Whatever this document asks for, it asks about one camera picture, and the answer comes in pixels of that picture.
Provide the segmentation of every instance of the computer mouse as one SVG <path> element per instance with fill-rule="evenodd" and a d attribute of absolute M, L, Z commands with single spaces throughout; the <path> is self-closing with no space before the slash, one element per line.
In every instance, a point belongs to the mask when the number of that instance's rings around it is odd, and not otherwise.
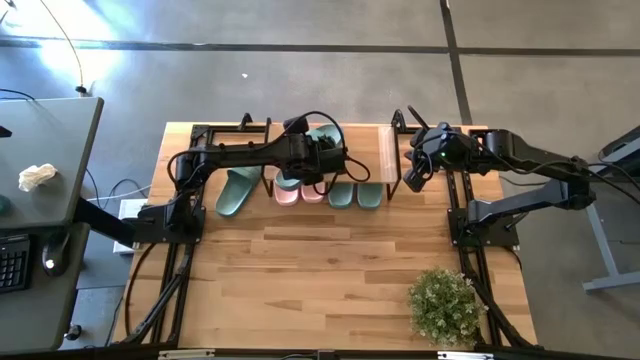
<path fill-rule="evenodd" d="M 51 234 L 42 248 L 42 267 L 49 276 L 64 274 L 69 265 L 69 233 L 58 230 Z"/>

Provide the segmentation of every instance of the metal bracket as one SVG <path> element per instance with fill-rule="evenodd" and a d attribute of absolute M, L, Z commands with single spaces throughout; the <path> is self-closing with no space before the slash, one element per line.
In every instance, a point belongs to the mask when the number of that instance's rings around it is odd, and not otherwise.
<path fill-rule="evenodd" d="M 467 209 L 448 209 L 451 244 L 454 246 L 518 246 L 518 231 L 511 216 L 503 217 L 491 225 L 469 226 Z"/>

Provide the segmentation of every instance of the pink slipper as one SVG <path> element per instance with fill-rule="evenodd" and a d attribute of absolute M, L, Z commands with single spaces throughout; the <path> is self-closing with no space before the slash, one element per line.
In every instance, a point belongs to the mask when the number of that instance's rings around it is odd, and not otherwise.
<path fill-rule="evenodd" d="M 319 192 L 323 193 L 324 183 L 322 182 L 322 183 L 316 184 L 316 189 L 318 189 Z M 322 202 L 322 199 L 324 199 L 324 196 L 318 194 L 313 189 L 313 186 L 303 186 L 300 192 L 302 192 L 302 198 L 304 199 L 304 201 L 308 203 L 315 204 L 315 203 Z"/>
<path fill-rule="evenodd" d="M 298 198 L 299 198 L 298 189 L 295 189 L 293 191 L 286 191 L 286 190 L 282 190 L 281 187 L 276 185 L 274 186 L 273 191 L 275 192 L 275 195 L 276 195 L 276 201 L 281 206 L 293 206 L 298 202 Z"/>

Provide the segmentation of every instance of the white cable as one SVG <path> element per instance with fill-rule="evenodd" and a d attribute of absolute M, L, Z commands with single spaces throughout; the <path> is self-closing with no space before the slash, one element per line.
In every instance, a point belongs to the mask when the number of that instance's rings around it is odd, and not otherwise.
<path fill-rule="evenodd" d="M 124 194 L 120 194 L 120 195 L 114 195 L 114 196 L 105 196 L 105 197 L 102 197 L 102 198 L 87 199 L 87 201 L 98 201 L 98 199 L 100 199 L 100 200 L 119 199 L 121 197 L 129 196 L 131 194 L 135 194 L 135 193 L 140 192 L 142 190 L 147 190 L 150 187 L 151 187 L 151 185 L 147 185 L 145 187 L 141 187 L 140 189 L 133 190 L 133 191 L 128 192 L 128 193 L 124 193 Z"/>

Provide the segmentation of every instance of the desk leg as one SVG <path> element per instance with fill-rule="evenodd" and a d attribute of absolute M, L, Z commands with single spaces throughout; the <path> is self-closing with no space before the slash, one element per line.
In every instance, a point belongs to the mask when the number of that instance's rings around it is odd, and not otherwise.
<path fill-rule="evenodd" d="M 79 198 L 76 205 L 74 222 L 84 222 L 105 236 L 108 236 L 122 245 L 133 247 L 133 234 L 135 229 L 129 224 L 123 223 L 117 217 L 100 209 L 85 199 Z"/>

